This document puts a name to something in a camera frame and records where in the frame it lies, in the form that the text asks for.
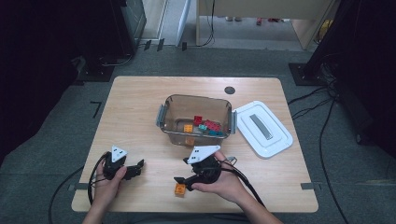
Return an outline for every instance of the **table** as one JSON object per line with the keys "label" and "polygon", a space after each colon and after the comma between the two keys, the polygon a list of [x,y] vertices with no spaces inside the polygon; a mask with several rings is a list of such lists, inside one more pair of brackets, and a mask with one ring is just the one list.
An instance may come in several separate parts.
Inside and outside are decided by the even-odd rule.
{"label": "table", "polygon": [[[234,94],[224,89],[235,88]],[[108,96],[80,183],[88,183],[93,166],[113,145],[128,151],[125,165],[145,160],[140,176],[122,182],[110,211],[239,213],[241,210],[217,195],[197,190],[184,198],[175,196],[174,176],[193,175],[183,158],[190,147],[172,145],[155,125],[160,105],[172,94],[208,96],[230,101],[233,108],[252,101],[264,102],[293,136],[291,147],[269,160],[257,157],[237,131],[223,140],[221,151],[238,159],[237,167],[249,179],[271,212],[315,212],[318,202],[295,132],[281,83],[262,77],[117,77]],[[88,211],[87,190],[78,189],[72,202],[75,211]]]}
{"label": "table", "polygon": [[[200,45],[200,17],[212,15],[214,0],[197,0],[196,45]],[[186,0],[177,33],[180,41],[191,0]],[[214,16],[292,19],[291,23],[303,49],[307,49],[323,22],[332,18],[339,0],[216,0]]]}

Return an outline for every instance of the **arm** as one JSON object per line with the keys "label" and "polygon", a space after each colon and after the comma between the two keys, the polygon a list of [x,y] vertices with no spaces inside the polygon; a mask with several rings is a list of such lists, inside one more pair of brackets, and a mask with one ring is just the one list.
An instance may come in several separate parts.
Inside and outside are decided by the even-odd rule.
{"label": "arm", "polygon": [[[103,176],[103,163],[98,166],[96,170],[97,180],[100,180]],[[126,167],[122,166],[117,172],[112,180],[104,179],[95,184],[95,193],[93,198],[93,203],[91,205],[90,211],[88,211],[87,216],[85,216],[83,224],[93,224],[101,223],[108,206],[114,200],[120,187],[120,181],[125,176]]]}
{"label": "arm", "polygon": [[[215,157],[218,161],[226,160],[225,156],[219,151],[215,153]],[[227,169],[232,168],[231,165],[227,164],[227,161],[221,166]],[[195,183],[191,187],[202,192],[216,193],[221,198],[236,203],[251,223],[282,223],[248,193],[239,178],[233,173],[222,171],[215,183]]]}

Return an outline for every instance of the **white lid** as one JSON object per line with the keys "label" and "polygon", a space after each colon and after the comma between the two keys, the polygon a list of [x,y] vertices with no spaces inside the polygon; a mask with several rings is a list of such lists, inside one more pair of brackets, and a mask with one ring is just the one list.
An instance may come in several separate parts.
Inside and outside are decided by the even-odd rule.
{"label": "white lid", "polygon": [[235,112],[239,131],[259,157],[269,159],[293,143],[289,131],[263,102],[253,101]]}

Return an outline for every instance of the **gray carpet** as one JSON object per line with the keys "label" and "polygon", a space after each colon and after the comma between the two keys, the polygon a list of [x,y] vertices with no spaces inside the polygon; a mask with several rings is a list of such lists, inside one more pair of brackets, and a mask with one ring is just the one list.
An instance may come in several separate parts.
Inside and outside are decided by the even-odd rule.
{"label": "gray carpet", "polygon": [[[288,63],[305,63],[307,51],[164,47],[139,49],[116,76],[277,77],[287,100],[316,87],[294,85]],[[34,137],[11,152],[0,170],[0,223],[48,223],[50,198],[62,181],[82,166],[90,149],[110,83],[71,86]],[[327,99],[319,93],[290,105],[290,113]],[[94,118],[97,104],[103,102]],[[318,138],[330,104],[294,121],[319,209],[313,214],[276,214],[285,223],[343,223],[320,163]],[[355,143],[344,107],[335,103],[323,135],[323,160],[334,194],[349,223],[396,223],[396,160],[375,146]],[[85,213],[71,209],[74,192],[61,188],[52,206],[54,223],[79,223]],[[244,223],[206,214],[111,213],[104,223]]]}

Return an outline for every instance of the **person's right hand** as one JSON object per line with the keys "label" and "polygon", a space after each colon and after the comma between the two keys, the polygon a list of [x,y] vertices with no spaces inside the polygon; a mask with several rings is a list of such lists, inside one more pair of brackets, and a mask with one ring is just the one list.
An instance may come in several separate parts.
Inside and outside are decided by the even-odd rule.
{"label": "person's right hand", "polygon": [[[218,161],[224,161],[221,164],[222,168],[229,170],[233,169],[231,163],[227,161],[224,154],[220,151],[217,151],[214,156]],[[194,183],[191,187],[202,192],[216,193],[221,198],[232,203],[238,203],[238,199],[240,199],[244,193],[248,194],[238,176],[227,171],[221,171],[219,179],[213,184]]]}

